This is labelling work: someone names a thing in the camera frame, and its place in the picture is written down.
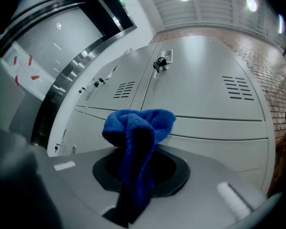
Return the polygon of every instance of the red brick wall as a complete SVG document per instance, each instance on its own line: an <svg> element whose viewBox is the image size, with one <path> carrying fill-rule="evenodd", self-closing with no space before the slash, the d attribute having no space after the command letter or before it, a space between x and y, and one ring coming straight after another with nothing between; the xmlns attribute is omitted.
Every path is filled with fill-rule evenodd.
<svg viewBox="0 0 286 229"><path fill-rule="evenodd" d="M270 43L236 30L215 27L191 27L163 31L151 43L183 36L203 35L218 39L244 60L260 83L273 118L276 142L286 131L286 60Z"/></svg>

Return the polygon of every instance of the blue towel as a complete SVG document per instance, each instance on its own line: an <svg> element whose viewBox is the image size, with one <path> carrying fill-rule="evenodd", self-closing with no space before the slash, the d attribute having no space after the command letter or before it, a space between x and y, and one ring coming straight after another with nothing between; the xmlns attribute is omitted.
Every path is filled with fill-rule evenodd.
<svg viewBox="0 0 286 229"><path fill-rule="evenodd" d="M172 112L162 109L119 110L105 122L103 137L114 146L126 149L119 177L138 211L148 205L153 188L149 159L155 146L169 135L175 120Z"/></svg>

